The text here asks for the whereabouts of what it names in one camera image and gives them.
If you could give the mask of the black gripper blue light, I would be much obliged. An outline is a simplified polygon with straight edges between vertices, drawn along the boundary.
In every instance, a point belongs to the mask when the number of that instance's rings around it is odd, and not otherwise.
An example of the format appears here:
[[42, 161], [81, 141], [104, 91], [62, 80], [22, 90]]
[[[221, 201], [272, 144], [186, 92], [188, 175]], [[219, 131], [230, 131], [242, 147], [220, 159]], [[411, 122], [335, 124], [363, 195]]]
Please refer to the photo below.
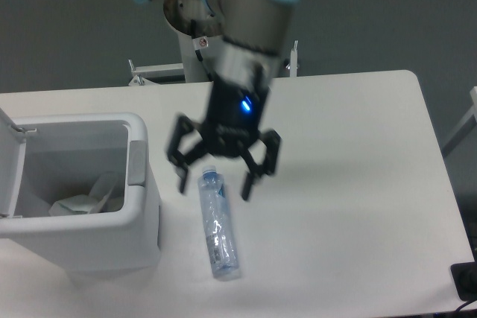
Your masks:
[[[213, 75], [213, 85], [202, 124], [180, 113], [173, 126], [165, 154], [178, 175], [177, 188], [186, 191], [189, 167], [206, 154], [243, 158], [245, 174], [241, 198], [250, 200], [253, 186], [263, 176], [273, 176], [278, 162], [281, 137], [275, 130], [259, 131], [270, 88], [241, 88]], [[260, 140], [265, 146], [261, 163], [254, 161], [249, 148]]]

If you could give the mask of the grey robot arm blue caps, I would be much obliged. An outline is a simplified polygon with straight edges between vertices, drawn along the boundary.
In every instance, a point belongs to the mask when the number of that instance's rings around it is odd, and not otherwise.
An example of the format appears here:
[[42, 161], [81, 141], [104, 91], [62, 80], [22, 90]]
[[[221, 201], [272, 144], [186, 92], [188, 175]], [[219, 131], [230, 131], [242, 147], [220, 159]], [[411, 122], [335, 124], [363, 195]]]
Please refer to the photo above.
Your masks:
[[[149, 2], [153, 0], [135, 0]], [[198, 0], [218, 24], [222, 48], [207, 70], [212, 90], [204, 120], [178, 115], [166, 156], [185, 188], [189, 167], [205, 155], [242, 158], [247, 166], [241, 196], [275, 173], [281, 138], [259, 124], [271, 80], [299, 0]]]

